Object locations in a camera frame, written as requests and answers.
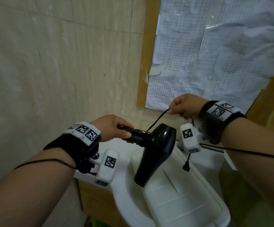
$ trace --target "hand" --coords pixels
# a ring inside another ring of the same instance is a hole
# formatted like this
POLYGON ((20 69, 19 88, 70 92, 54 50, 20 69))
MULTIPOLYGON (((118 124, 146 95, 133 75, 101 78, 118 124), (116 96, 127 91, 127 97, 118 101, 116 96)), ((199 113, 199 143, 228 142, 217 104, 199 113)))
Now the hand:
POLYGON ((188 119, 191 116, 198 116, 200 110, 207 103, 207 99, 192 94, 184 94, 176 99, 169 105, 171 108, 169 114, 179 114, 181 117, 188 119))
POLYGON ((125 121, 123 118, 120 118, 115 115, 105 115, 102 116, 90 124, 97 127, 101 131, 101 142, 109 141, 113 138, 127 139, 131 137, 131 133, 120 130, 120 126, 128 126, 134 128, 129 122, 125 121))

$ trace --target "wristband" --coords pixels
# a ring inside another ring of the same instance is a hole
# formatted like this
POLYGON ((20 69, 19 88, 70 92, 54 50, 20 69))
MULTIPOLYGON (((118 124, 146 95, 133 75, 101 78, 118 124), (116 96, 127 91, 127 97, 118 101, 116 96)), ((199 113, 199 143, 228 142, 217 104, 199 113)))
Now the wristband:
POLYGON ((225 101, 209 101, 201 109, 199 119, 211 144, 218 144, 226 126, 237 118, 246 118, 241 110, 225 101))
POLYGON ((95 165, 88 161, 98 151, 100 130, 87 122, 79 122, 45 146, 44 150, 59 147, 74 160, 81 173, 88 173, 95 165))

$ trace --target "white container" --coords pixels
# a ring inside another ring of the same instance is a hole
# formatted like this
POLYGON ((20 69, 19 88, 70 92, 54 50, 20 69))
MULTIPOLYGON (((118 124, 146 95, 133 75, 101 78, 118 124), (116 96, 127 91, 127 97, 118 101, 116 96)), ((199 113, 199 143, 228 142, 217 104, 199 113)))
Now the white container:
MULTIPOLYGON (((142 153, 143 149, 137 149, 131 154, 135 172, 142 153)), ((186 160, 186 156, 175 147, 142 188, 156 226, 227 226, 230 213, 226 204, 192 163, 189 163, 189 172, 182 169, 186 160)))

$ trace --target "wall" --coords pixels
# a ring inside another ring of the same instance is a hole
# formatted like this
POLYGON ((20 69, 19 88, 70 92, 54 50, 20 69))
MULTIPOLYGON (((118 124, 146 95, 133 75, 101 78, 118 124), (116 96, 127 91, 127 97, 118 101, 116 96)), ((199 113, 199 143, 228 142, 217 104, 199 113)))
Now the wall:
MULTIPOLYGON (((146 0, 0 0, 0 179, 76 121, 156 120, 136 107, 145 12, 146 0)), ((44 226, 84 220, 73 181, 44 226)))

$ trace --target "person's left arm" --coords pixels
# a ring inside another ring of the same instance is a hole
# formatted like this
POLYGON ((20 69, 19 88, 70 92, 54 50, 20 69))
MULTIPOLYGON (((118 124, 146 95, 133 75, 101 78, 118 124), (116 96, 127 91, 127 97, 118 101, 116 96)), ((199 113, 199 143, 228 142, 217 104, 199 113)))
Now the person's left arm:
MULTIPOLYGON (((101 131, 102 141, 129 138, 131 134, 118 126, 133 126, 124 119, 107 115, 90 124, 101 131)), ((74 160, 61 148, 40 152, 27 162, 59 159, 75 166, 74 160)), ((0 182, 0 227, 41 226, 71 182, 74 169, 58 162, 24 165, 10 172, 0 182)))

